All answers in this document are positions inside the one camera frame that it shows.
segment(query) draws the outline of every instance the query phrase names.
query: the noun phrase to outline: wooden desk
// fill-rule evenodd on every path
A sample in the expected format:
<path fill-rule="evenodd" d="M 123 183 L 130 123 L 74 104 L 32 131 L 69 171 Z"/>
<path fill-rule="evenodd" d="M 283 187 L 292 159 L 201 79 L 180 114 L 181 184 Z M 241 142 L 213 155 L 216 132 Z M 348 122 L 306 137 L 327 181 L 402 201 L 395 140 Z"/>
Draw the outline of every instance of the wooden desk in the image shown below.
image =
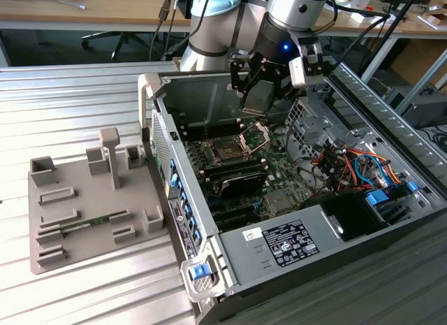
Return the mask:
<path fill-rule="evenodd" d="M 1 29 L 32 30 L 85 30 L 85 31 L 154 31 L 158 24 L 158 14 L 164 0 L 82 0 L 87 9 L 82 10 L 53 0 L 0 0 Z M 384 3 L 370 0 L 370 5 L 382 11 Z M 331 21 L 333 12 L 323 9 L 316 28 Z M 417 13 L 409 13 L 409 19 L 401 22 L 395 33 L 387 40 L 363 78 L 375 72 L 390 49 L 399 38 L 447 38 L 447 32 L 437 31 L 417 18 Z M 163 24 L 161 31 L 167 31 L 170 18 Z M 357 36 L 368 24 L 358 23 L 346 12 L 340 13 L 335 26 L 324 36 Z M 173 31 L 189 31 L 189 20 L 177 14 Z M 379 28 L 368 33 L 375 37 Z M 2 55 L 0 41 L 0 67 L 7 63 Z"/>

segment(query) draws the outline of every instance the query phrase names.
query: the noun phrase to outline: metal pole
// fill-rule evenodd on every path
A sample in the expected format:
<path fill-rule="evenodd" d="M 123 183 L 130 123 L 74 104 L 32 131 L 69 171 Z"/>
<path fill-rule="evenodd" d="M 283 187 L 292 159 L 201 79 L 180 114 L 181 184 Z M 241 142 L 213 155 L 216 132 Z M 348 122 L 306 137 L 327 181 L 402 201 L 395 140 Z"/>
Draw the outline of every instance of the metal pole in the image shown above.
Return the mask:
<path fill-rule="evenodd" d="M 442 87 L 446 86 L 447 84 L 447 73 L 442 76 L 440 80 L 434 85 L 437 89 L 442 89 Z"/>
<path fill-rule="evenodd" d="M 435 63 L 430 67 L 425 75 L 418 81 L 418 83 L 411 89 L 407 96 L 402 100 L 402 102 L 396 107 L 396 113 L 402 114 L 411 103 L 411 100 L 420 94 L 426 84 L 437 74 L 437 72 L 447 63 L 447 49 L 444 50 L 443 54 L 435 61 Z"/>
<path fill-rule="evenodd" d="M 396 44 L 398 39 L 399 38 L 397 36 L 391 36 L 388 40 L 386 40 L 386 42 L 383 44 L 383 47 L 376 54 L 376 56 L 374 56 L 372 61 L 369 63 L 369 66 L 366 68 L 365 72 L 362 74 L 362 80 L 364 82 L 366 82 L 366 83 L 369 82 L 371 77 L 377 71 L 380 64 L 382 64 L 386 55 L 391 51 L 391 49 L 393 48 L 394 44 Z"/>
<path fill-rule="evenodd" d="M 10 66 L 8 54 L 6 53 L 5 47 L 3 46 L 3 42 L 0 38 L 0 68 L 7 68 Z"/>

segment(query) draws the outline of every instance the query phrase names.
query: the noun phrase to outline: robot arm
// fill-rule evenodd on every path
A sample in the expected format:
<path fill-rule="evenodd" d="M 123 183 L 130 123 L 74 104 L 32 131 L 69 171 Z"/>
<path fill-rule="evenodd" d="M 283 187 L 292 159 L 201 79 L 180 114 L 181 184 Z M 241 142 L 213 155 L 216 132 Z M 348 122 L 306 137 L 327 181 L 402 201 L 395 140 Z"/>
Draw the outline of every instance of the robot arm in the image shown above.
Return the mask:
<path fill-rule="evenodd" d="M 271 82 L 272 93 L 263 111 L 268 113 L 275 100 L 292 97 L 296 88 L 323 82 L 323 54 L 311 28 L 325 1 L 268 0 L 266 7 L 249 2 L 224 14 L 206 12 L 200 30 L 189 39 L 181 70 L 223 69 L 228 63 L 226 53 L 229 48 L 247 50 L 248 55 L 231 58 L 232 86 L 238 91 L 244 109 L 253 86 L 259 80 Z M 203 0 L 194 0 L 193 29 L 203 4 Z M 239 72 L 246 63 L 249 74 L 242 79 Z M 289 76 L 291 82 L 282 87 L 283 79 Z"/>
<path fill-rule="evenodd" d="M 269 0 L 252 51 L 246 58 L 233 56 L 230 62 L 233 89 L 239 92 L 241 108 L 259 81 L 272 82 L 265 113 L 273 103 L 291 96 L 295 88 L 323 82 L 325 63 L 318 37 L 311 30 L 326 0 Z M 249 65 L 244 80 L 239 71 Z M 281 86 L 284 78 L 291 82 Z"/>

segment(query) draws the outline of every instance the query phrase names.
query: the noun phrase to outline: warning label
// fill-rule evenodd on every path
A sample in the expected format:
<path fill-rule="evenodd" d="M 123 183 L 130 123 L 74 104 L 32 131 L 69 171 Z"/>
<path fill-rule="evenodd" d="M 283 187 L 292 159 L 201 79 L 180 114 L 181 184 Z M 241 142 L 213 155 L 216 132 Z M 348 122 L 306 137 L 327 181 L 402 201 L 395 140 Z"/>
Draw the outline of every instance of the warning label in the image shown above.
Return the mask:
<path fill-rule="evenodd" d="M 301 220 L 263 231 L 263 236 L 281 267 L 318 253 L 318 248 Z"/>

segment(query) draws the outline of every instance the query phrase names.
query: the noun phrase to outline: chair wheel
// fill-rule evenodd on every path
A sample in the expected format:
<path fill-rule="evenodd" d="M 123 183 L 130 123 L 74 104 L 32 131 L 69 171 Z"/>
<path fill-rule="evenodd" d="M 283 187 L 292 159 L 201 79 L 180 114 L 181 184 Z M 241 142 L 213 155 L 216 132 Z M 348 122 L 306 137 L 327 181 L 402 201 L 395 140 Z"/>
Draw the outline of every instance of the chair wheel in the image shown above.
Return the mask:
<path fill-rule="evenodd" d="M 82 46 L 82 49 L 84 49 L 84 50 L 90 49 L 89 41 L 82 41 L 81 46 Z"/>

